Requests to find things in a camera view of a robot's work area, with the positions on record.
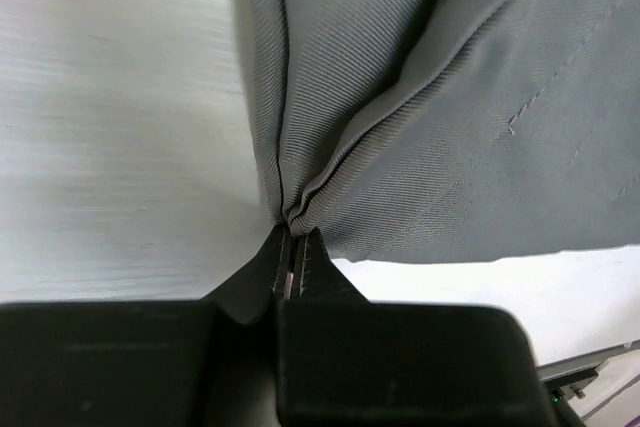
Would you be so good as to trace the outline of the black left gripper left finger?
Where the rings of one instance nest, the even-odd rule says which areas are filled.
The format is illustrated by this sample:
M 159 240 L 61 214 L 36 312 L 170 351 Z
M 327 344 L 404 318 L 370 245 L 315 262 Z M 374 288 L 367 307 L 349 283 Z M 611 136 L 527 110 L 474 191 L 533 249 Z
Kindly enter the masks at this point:
M 291 236 L 196 300 L 9 303 L 5 426 L 273 424 L 270 310 Z

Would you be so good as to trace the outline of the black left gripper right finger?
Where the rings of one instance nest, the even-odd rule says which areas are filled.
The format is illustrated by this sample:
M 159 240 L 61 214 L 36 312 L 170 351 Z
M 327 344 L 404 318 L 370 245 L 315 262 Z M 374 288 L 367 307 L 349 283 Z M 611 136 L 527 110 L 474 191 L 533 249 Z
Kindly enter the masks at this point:
M 284 426 L 553 426 L 515 318 L 486 306 L 376 303 L 322 236 L 293 242 L 278 303 L 276 405 Z

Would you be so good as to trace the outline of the grey pleated skirt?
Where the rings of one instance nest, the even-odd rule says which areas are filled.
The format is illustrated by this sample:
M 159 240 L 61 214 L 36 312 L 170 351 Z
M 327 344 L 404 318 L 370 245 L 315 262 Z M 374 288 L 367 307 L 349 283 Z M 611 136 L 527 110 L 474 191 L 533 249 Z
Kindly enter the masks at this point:
M 639 0 L 234 0 L 271 220 L 352 261 L 639 240 Z

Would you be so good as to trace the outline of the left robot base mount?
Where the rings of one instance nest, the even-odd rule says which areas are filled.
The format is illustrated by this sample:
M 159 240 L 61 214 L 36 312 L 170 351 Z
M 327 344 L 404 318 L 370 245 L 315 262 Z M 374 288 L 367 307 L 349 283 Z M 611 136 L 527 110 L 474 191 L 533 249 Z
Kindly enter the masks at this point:
M 581 423 L 579 416 L 569 405 L 569 401 L 574 398 L 578 400 L 585 399 L 586 393 L 584 389 L 598 377 L 597 367 L 587 367 L 544 381 L 544 385 L 551 397 L 554 412 L 566 425 Z

